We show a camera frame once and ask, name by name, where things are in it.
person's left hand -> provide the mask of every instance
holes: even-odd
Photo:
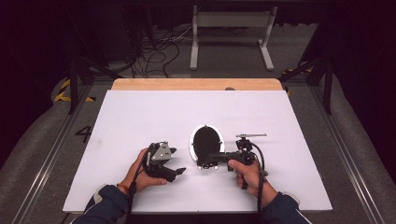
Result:
[[[121,181],[121,184],[123,184],[128,188],[130,187],[132,181],[134,180],[134,173],[137,170],[137,166],[139,165],[139,162],[143,159],[147,150],[148,149],[145,148],[140,151],[136,161],[132,163],[131,167],[128,170],[128,174],[126,174],[125,178]],[[143,166],[140,167],[140,170],[138,172],[140,171],[141,173],[137,176],[136,179],[136,192],[140,192],[149,186],[165,185],[167,183],[167,181],[163,178],[153,178],[148,176],[148,174],[146,174],[146,172],[143,170]],[[128,192],[126,192],[124,188],[122,187],[118,187],[118,188],[123,193],[128,194]]]

dark background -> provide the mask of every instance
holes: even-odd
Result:
[[[122,14],[118,5],[61,7],[21,0],[4,0],[1,5],[0,166],[26,129],[52,106],[51,92],[68,75],[67,65],[74,57],[83,55],[106,65],[136,55],[147,9],[128,6]],[[324,7],[280,7],[276,16],[276,25],[323,20],[303,61],[331,52],[345,96],[393,181],[394,9],[385,1],[349,1],[342,9],[328,11],[326,17]],[[149,11],[152,24],[161,29],[191,22],[191,6],[150,7]]]

desk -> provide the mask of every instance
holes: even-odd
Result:
[[[266,83],[272,91],[254,83]],[[245,90],[181,91],[184,84],[195,90],[229,86]],[[145,86],[148,91],[141,91]],[[255,91],[246,91],[249,86]],[[267,137],[250,140],[262,148],[272,185],[299,197],[302,210],[332,209],[289,98],[277,80],[123,79],[106,94],[64,211],[81,212],[100,185],[124,177],[141,148],[165,140],[177,148],[166,165],[187,170],[173,183],[137,194],[136,214],[255,212],[256,199],[235,185],[226,164],[199,171],[193,162],[189,137],[205,123],[219,129],[226,151],[236,150],[238,133],[266,132]]]

blue jacket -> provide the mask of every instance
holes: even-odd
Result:
[[[87,204],[84,214],[71,223],[116,223],[125,214],[128,198],[115,186],[106,185],[95,193]],[[310,223],[300,212],[298,203],[289,195],[278,193],[266,206],[262,215],[268,224]]]

hand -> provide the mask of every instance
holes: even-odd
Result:
[[[235,169],[236,184],[242,188],[244,180],[247,182],[247,192],[258,197],[260,185],[260,165],[257,161],[253,164],[246,166],[239,161],[228,161],[228,164]],[[276,190],[267,181],[262,185],[262,207],[270,203],[277,195]]]
[[[137,156],[136,161],[131,165],[131,167],[128,170],[128,174],[126,174],[125,178],[121,181],[123,185],[126,187],[130,187],[132,181],[134,180],[134,174],[136,173],[137,166],[139,165],[140,161],[143,159],[146,151],[148,149],[142,149]],[[149,187],[149,186],[158,186],[158,185],[165,185],[167,181],[162,178],[153,178],[150,177],[146,174],[146,172],[143,170],[143,165],[140,167],[140,170],[138,172],[142,171],[136,179],[136,192],[140,192],[143,189]],[[125,194],[128,194],[126,190],[122,187],[119,187],[119,190],[122,191]]]

